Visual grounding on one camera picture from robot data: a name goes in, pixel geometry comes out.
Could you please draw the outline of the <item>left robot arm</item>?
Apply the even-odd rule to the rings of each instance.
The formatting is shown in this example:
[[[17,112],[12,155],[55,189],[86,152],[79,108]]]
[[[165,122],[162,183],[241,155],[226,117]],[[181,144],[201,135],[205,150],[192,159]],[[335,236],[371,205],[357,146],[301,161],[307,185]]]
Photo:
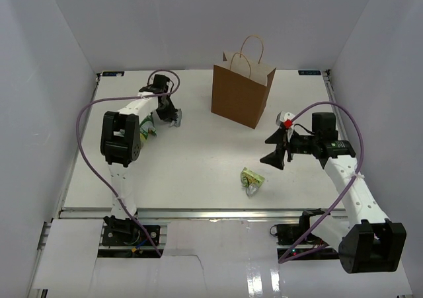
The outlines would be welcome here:
[[[111,214],[117,219],[129,219],[137,213],[126,173],[134,163],[149,136],[156,134],[153,113],[159,119],[179,127],[182,111],[171,101],[175,84],[163,71],[150,74],[147,85],[140,88],[138,98],[125,107],[103,116],[100,152],[110,171],[111,187],[114,189]]]

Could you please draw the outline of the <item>large green snack bag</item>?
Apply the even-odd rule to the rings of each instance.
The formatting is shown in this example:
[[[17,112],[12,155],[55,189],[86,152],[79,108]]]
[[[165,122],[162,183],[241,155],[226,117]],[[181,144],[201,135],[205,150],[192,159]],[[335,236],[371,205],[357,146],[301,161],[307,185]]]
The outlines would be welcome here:
[[[149,137],[156,137],[157,132],[155,128],[155,123],[153,119],[153,115],[150,114],[146,116],[139,124],[139,134],[141,144],[144,145]]]

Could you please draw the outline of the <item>small green snack packet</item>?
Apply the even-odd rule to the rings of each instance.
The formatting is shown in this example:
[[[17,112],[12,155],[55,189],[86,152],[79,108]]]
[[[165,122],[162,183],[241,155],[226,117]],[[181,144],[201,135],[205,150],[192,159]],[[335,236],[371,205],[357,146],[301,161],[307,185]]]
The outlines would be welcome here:
[[[265,181],[265,177],[248,169],[247,167],[241,171],[240,179],[248,197],[253,197]]]

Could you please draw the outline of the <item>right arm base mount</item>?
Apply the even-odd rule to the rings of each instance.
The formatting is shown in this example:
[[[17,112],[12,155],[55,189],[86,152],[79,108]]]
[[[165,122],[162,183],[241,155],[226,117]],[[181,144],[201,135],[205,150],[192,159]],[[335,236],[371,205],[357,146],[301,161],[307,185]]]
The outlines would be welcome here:
[[[276,239],[278,259],[286,252],[287,258],[296,261],[338,260],[338,253],[325,241],[313,234],[305,237],[294,249],[290,246],[309,228],[303,216],[294,223],[278,223],[269,229],[269,234]]]

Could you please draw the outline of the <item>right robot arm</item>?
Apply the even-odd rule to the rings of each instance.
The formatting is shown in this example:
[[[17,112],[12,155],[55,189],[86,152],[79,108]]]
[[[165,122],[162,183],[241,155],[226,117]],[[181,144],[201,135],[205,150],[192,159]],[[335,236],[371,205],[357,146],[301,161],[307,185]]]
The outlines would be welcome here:
[[[276,148],[261,158],[261,163],[283,169],[294,154],[314,156],[332,180],[349,222],[344,226],[320,209],[304,211],[299,238],[306,244],[321,239],[338,253],[341,266],[349,274],[396,271],[406,230],[402,223],[392,222],[375,201],[353,147],[338,137],[335,114],[314,113],[309,135],[294,130],[294,117],[289,112],[278,114],[278,129],[265,141]]]

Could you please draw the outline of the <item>silver blue snack packet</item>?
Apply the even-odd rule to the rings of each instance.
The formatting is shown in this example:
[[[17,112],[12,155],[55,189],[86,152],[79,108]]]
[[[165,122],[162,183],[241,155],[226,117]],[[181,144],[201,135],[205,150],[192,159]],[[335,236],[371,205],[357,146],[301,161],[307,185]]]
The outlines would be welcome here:
[[[181,121],[182,121],[182,110],[178,109],[173,117],[171,118],[171,122],[169,124],[170,127],[176,127],[179,128],[181,125]]]

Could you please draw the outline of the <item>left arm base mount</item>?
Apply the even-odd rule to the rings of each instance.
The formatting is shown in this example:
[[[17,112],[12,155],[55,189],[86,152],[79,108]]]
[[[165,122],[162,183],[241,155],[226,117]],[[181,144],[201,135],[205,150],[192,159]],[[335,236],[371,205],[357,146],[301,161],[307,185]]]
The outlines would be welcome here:
[[[99,258],[160,258],[148,238],[159,248],[161,227],[145,225],[145,231],[131,219],[103,217],[104,226],[98,248]]]

